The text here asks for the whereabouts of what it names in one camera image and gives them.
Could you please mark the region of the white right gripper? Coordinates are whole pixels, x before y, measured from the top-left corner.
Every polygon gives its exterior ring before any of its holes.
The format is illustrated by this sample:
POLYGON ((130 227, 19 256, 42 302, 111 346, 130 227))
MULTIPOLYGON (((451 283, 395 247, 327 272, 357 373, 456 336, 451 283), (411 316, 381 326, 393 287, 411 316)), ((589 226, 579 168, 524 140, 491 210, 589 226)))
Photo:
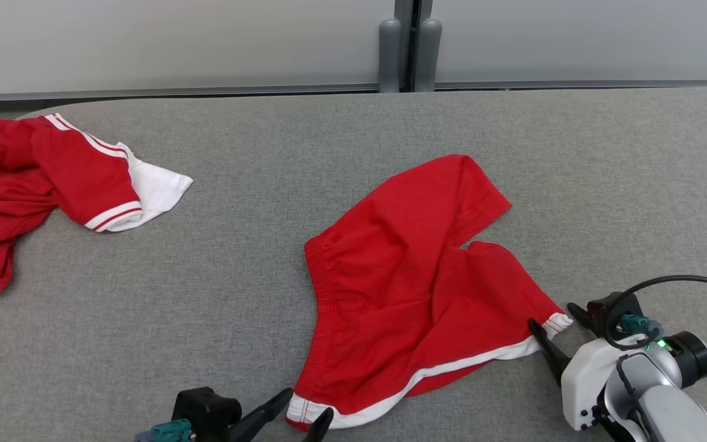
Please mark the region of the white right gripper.
MULTIPOLYGON (((584 329, 600 329, 600 307, 594 302, 589 302, 586 308, 569 303, 567 310, 584 329)), ((592 408, 598 404, 598 396, 615 370, 618 359, 643 350, 621 351, 609 345, 605 339, 598 338, 582 345, 570 358, 552 342, 547 330, 535 319, 528 320, 528 327, 556 383, 561 386, 562 411, 567 423, 573 430, 592 427, 595 420, 592 408)))

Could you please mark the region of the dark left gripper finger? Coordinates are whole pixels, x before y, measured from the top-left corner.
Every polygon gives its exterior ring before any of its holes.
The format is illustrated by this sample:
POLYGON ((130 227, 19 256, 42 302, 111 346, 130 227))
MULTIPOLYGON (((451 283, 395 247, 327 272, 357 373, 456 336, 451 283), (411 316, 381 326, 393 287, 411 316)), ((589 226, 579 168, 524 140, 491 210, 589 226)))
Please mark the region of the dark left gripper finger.
POLYGON ((266 424, 277 419, 292 396, 293 389, 286 388, 242 417, 231 426, 231 441, 252 441, 266 424))
POLYGON ((322 442, 334 419, 334 409, 326 408, 309 426, 303 442, 322 442))

